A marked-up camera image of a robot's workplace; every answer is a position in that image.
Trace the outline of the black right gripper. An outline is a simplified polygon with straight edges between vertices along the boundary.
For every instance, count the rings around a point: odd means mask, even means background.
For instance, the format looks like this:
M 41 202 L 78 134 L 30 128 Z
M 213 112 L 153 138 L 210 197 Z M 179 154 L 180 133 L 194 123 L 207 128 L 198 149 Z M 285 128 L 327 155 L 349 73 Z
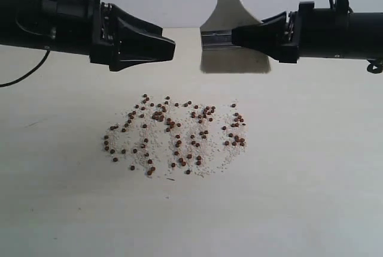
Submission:
M 300 54 L 303 19 L 312 12 L 315 3 L 300 2 L 297 11 L 283 11 L 263 19 L 256 25 L 232 29 L 232 44 L 263 53 L 281 63 L 296 64 Z

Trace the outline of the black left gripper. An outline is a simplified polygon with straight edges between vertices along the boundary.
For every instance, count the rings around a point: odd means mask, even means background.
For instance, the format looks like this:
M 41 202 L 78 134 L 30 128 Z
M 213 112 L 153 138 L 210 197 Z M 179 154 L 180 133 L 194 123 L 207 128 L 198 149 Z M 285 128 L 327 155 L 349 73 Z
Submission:
M 140 64 L 171 61 L 176 43 L 160 26 L 139 19 L 113 3 L 84 0 L 91 22 L 89 59 L 119 72 Z

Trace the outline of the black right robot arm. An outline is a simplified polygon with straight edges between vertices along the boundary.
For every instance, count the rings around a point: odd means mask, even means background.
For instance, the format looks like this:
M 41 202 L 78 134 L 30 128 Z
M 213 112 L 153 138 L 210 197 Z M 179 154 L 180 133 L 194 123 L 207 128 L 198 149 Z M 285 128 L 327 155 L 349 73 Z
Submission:
M 232 29 L 232 43 L 280 63 L 299 58 L 367 60 L 367 70 L 382 72 L 382 13 L 340 13 L 301 2 L 258 25 Z

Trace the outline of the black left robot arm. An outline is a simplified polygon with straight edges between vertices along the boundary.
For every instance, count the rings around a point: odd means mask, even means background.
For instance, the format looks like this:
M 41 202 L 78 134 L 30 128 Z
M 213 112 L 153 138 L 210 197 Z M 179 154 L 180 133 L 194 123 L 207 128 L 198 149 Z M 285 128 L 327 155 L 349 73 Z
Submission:
M 1 44 L 85 55 L 111 72 L 173 60 L 160 26 L 101 0 L 1 0 Z

